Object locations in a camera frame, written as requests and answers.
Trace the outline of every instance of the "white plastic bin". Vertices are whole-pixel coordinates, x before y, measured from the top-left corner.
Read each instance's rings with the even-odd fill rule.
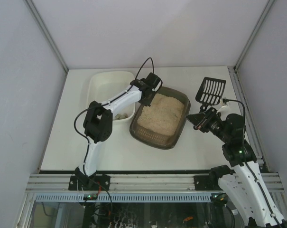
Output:
[[[92,76],[87,94],[87,107],[92,101],[103,102],[122,92],[135,79],[131,72],[111,71]],[[113,123],[122,123],[130,120],[135,113],[135,104],[124,108],[120,114],[128,117],[123,120],[114,120]]]

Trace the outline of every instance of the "slotted scoop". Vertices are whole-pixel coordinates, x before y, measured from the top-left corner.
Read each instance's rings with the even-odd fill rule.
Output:
[[[211,105],[217,105],[222,98],[226,80],[205,77],[196,94],[196,101],[201,103],[200,112],[204,112]]]

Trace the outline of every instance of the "metal corner post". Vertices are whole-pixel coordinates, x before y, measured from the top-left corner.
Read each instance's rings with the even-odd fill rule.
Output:
[[[236,62],[236,65],[235,65],[235,70],[236,71],[239,69],[239,67],[240,67],[243,59],[245,58],[245,56],[246,56],[251,44],[253,43],[255,37],[257,36],[261,26],[263,25],[265,19],[268,16],[268,13],[272,9],[272,6],[274,5],[275,2],[276,2],[276,0],[268,0],[268,2],[266,4],[261,16],[259,17],[259,19],[258,19],[258,21],[257,21],[257,23],[256,23],[256,25],[255,25],[250,37],[249,37],[247,43],[246,43],[246,45],[244,46],[240,56],[237,59],[237,62]]]
[[[53,38],[51,37],[49,31],[47,30],[47,27],[46,27],[44,21],[42,20],[38,10],[36,9],[33,1],[32,0],[23,0],[23,1],[24,1],[25,5],[27,6],[28,10],[30,11],[31,15],[33,16],[34,20],[36,21],[40,31],[42,32],[43,36],[45,37],[45,39],[48,42],[49,46],[51,47],[52,51],[54,52],[56,58],[60,62],[63,70],[67,74],[68,73],[68,67],[67,67],[58,47],[56,46]]]

